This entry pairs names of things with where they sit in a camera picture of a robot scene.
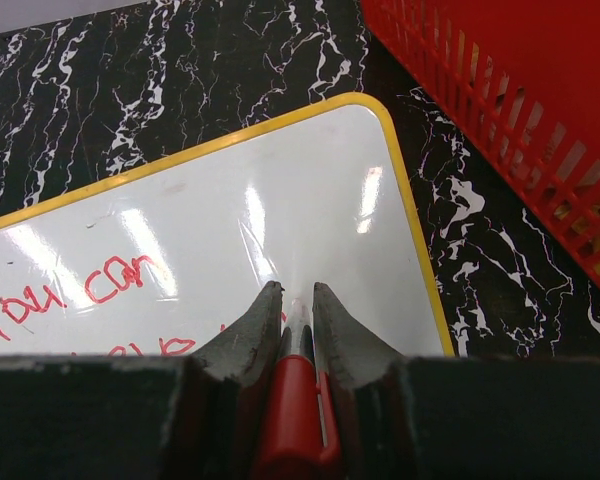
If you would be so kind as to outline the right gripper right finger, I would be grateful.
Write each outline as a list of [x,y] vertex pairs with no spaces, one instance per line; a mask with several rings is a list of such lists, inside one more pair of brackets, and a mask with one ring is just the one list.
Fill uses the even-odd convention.
[[312,310],[349,477],[423,479],[423,403],[411,364],[355,319],[327,284],[314,284]]

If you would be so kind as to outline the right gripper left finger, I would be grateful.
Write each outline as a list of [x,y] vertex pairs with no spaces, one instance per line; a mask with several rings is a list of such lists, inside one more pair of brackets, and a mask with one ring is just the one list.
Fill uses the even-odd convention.
[[269,281],[247,311],[183,359],[161,479],[245,479],[281,339],[283,287]]

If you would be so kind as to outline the red capped marker pen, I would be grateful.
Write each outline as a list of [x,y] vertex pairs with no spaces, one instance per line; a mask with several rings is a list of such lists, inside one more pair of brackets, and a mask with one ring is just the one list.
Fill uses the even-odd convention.
[[294,300],[285,318],[250,477],[344,479],[329,377],[316,368],[309,309]]

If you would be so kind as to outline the yellow framed whiteboard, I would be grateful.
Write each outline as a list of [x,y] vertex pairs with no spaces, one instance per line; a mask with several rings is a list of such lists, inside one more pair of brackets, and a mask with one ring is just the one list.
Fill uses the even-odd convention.
[[184,355],[270,281],[453,346],[392,119],[347,93],[0,217],[0,355]]

